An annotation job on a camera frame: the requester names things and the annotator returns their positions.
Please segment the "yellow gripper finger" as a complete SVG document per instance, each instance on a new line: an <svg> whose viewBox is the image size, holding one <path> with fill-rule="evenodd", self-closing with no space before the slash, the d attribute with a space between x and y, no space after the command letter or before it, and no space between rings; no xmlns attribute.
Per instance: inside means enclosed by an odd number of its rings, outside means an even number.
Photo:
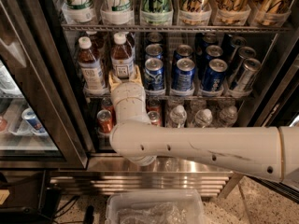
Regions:
<svg viewBox="0 0 299 224"><path fill-rule="evenodd" d="M134 66L134 73L130 76L130 81L143 86L142 77L138 65Z"/></svg>
<svg viewBox="0 0 299 224"><path fill-rule="evenodd" d="M111 91L114 91L120 84L121 80L117 78L112 71L108 74L108 83Z"/></svg>

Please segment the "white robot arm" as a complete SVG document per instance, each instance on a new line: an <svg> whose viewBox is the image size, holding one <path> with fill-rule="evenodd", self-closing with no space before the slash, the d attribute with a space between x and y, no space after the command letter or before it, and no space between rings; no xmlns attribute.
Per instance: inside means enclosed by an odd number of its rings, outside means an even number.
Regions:
<svg viewBox="0 0 299 224"><path fill-rule="evenodd" d="M148 165L151 157L176 157L298 186L298 127L157 127L146 112L138 67L130 79L109 74L108 82L116 113L109 142L130 161Z"/></svg>

